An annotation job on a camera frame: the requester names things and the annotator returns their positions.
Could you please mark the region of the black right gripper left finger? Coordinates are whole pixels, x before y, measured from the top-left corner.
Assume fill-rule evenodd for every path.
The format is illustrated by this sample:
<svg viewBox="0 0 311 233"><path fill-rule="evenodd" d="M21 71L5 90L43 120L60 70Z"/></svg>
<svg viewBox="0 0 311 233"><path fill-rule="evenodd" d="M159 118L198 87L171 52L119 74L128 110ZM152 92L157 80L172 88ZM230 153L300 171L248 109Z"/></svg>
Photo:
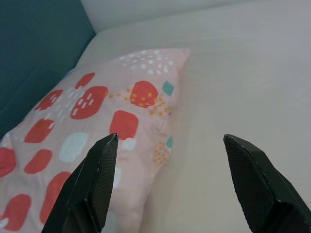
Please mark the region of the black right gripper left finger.
<svg viewBox="0 0 311 233"><path fill-rule="evenodd" d="M44 233L99 233L105 226L116 167L118 136L97 141L64 183Z"/></svg>

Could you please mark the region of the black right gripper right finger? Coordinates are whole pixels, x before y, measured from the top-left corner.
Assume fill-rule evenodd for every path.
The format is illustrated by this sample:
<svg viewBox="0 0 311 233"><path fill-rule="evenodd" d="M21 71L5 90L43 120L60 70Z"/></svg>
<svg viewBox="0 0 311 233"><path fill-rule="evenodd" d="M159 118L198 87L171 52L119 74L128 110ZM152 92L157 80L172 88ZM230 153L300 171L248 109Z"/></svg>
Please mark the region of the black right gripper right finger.
<svg viewBox="0 0 311 233"><path fill-rule="evenodd" d="M231 134L223 138L235 193L253 233L309 233L311 211L264 151Z"/></svg>

